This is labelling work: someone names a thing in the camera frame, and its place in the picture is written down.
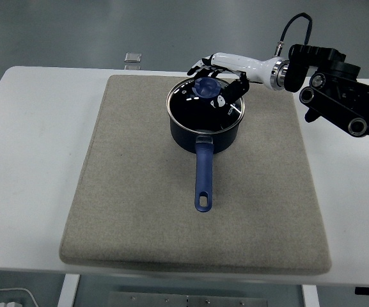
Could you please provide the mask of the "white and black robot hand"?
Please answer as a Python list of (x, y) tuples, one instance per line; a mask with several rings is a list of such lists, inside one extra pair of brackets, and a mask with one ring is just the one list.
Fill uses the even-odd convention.
[(214, 97), (210, 104), (213, 108), (220, 108), (231, 104), (249, 90), (249, 83), (264, 84), (268, 89), (282, 90), (284, 88), (282, 71), (288, 65), (280, 57), (273, 57), (260, 61), (245, 56), (218, 52), (196, 62), (188, 75), (195, 78), (215, 77), (222, 72), (231, 72), (239, 77), (240, 84), (223, 90)]

